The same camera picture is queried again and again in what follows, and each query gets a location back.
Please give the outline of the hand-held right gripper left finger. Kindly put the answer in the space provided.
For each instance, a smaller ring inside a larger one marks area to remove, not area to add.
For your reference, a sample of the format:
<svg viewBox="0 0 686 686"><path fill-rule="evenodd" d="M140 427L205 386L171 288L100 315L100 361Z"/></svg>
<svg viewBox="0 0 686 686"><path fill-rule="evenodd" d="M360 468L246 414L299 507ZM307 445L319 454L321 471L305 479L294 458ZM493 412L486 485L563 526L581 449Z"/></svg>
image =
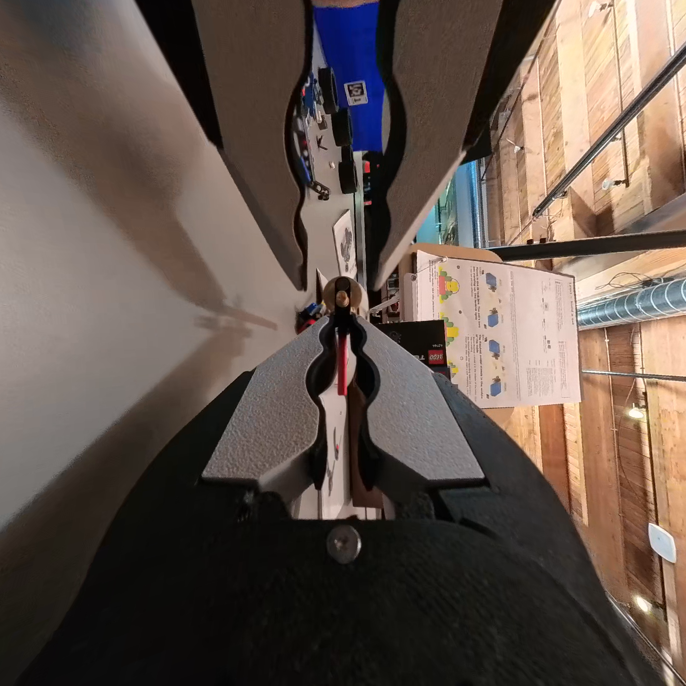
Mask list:
<svg viewBox="0 0 686 686"><path fill-rule="evenodd" d="M307 390L307 372L323 352L328 317L279 349L253 372L209 462L205 482L243 485L298 498L313 482L307 452L319 432L320 411Z"/></svg>

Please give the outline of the small car cover booklet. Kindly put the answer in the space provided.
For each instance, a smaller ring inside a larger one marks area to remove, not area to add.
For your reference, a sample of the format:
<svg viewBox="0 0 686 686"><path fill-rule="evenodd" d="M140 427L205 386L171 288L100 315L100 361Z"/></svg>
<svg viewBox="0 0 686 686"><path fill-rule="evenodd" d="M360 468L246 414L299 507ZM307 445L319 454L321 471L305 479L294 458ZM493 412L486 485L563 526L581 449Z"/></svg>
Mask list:
<svg viewBox="0 0 686 686"><path fill-rule="evenodd" d="M343 212L334 222L332 233L338 273L342 277L355 279L357 275L356 234L350 210Z"/></svg>

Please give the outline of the instruction poster board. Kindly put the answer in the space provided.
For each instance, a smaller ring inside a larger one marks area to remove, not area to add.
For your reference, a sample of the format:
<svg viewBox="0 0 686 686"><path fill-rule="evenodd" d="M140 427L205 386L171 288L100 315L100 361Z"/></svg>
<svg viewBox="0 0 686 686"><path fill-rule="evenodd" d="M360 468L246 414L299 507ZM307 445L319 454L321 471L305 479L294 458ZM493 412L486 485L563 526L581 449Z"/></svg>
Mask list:
<svg viewBox="0 0 686 686"><path fill-rule="evenodd" d="M450 380L481 409L581 400L575 280L416 249L415 321L444 325Z"/></svg>

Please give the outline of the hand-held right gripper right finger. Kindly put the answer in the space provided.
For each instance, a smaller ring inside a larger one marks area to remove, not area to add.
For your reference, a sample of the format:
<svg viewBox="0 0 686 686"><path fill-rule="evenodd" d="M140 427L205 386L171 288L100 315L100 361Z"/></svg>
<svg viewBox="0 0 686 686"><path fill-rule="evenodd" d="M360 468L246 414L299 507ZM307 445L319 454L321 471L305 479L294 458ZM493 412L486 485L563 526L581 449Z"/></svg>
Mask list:
<svg viewBox="0 0 686 686"><path fill-rule="evenodd" d="M419 493L484 485L438 375L361 317L351 344L364 397L357 459L365 488Z"/></svg>

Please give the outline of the white wireless access point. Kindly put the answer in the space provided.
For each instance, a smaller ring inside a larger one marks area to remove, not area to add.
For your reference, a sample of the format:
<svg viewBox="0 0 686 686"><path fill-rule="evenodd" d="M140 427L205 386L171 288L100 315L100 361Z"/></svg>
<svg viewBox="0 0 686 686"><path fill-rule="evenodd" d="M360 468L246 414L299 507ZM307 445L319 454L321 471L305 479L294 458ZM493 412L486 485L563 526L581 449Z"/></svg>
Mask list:
<svg viewBox="0 0 686 686"><path fill-rule="evenodd" d="M647 534L650 546L656 555L670 564L676 564L676 542L672 534L653 522L648 523Z"/></svg>

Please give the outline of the pile of lego pieces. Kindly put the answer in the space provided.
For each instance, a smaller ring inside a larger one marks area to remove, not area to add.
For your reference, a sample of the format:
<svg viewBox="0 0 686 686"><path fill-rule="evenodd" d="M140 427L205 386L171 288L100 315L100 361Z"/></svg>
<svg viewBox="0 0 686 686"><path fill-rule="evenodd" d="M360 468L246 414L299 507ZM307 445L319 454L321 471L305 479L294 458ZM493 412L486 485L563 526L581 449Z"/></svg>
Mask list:
<svg viewBox="0 0 686 686"><path fill-rule="evenodd" d="M292 136L297 155L296 169L306 188L319 201L330 199L330 188L315 178L315 168L309 130L313 124L326 124L323 95L318 81L311 72L301 88L292 116Z"/></svg>

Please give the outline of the black pole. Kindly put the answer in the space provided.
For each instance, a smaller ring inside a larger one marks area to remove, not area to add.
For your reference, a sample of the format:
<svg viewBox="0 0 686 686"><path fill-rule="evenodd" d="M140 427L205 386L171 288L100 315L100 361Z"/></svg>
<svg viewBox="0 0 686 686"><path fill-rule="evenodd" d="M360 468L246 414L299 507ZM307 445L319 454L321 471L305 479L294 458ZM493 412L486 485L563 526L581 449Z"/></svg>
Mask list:
<svg viewBox="0 0 686 686"><path fill-rule="evenodd" d="M488 250L503 262L594 257L685 247L685 229L574 239L564 242L501 245Z"/></svg>

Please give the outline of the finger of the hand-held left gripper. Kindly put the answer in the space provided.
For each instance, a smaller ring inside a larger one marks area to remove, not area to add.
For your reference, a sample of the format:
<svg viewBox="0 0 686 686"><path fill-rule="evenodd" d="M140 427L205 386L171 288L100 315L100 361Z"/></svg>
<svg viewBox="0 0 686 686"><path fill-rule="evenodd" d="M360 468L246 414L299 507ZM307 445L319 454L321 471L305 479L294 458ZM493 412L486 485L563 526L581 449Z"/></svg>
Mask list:
<svg viewBox="0 0 686 686"><path fill-rule="evenodd" d="M312 65L307 1L193 1L222 157L293 286L307 288L292 116Z"/></svg>
<svg viewBox="0 0 686 686"><path fill-rule="evenodd" d="M373 289L464 156L502 1L380 1L377 63L390 131L373 199Z"/></svg>

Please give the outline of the lego set box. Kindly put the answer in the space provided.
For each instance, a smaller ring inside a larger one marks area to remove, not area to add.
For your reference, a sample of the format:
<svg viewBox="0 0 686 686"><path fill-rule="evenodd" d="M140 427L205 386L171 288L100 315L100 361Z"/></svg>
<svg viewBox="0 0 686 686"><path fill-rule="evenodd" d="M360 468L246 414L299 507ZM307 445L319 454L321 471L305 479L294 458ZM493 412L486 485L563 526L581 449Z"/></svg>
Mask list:
<svg viewBox="0 0 686 686"><path fill-rule="evenodd" d="M443 321L391 322L375 326L434 373L451 380Z"/></svg>

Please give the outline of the metal air duct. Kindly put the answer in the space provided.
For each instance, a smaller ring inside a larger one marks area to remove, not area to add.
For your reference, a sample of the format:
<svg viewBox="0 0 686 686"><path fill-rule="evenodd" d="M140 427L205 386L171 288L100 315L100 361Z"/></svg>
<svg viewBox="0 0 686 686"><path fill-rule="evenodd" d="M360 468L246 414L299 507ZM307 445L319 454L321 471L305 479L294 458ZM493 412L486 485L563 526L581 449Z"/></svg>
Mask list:
<svg viewBox="0 0 686 686"><path fill-rule="evenodd" d="M580 330L635 324L685 315L685 279L663 280L580 305Z"/></svg>

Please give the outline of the tan gear red axle assembly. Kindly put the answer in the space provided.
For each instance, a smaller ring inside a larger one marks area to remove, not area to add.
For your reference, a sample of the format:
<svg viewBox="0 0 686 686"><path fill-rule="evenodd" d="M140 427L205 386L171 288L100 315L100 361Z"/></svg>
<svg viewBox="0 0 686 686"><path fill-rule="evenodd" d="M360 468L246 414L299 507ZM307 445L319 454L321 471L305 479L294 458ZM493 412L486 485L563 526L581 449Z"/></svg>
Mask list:
<svg viewBox="0 0 686 686"><path fill-rule="evenodd" d="M368 297L364 288L348 276L338 276L327 282L322 292L322 302L335 331L337 390L340 397L347 397L352 373L348 363L353 355L353 331L366 314Z"/></svg>

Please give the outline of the blue plastic bin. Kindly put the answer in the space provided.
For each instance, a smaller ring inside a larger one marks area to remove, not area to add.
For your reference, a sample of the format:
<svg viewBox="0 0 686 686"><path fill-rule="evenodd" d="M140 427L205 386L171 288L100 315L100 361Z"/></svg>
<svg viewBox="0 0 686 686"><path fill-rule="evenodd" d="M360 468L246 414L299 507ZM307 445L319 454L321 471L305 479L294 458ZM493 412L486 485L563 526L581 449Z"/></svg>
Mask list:
<svg viewBox="0 0 686 686"><path fill-rule="evenodd" d="M313 21L348 109L355 151L381 153L385 87L377 66L378 1L313 1Z"/></svg>

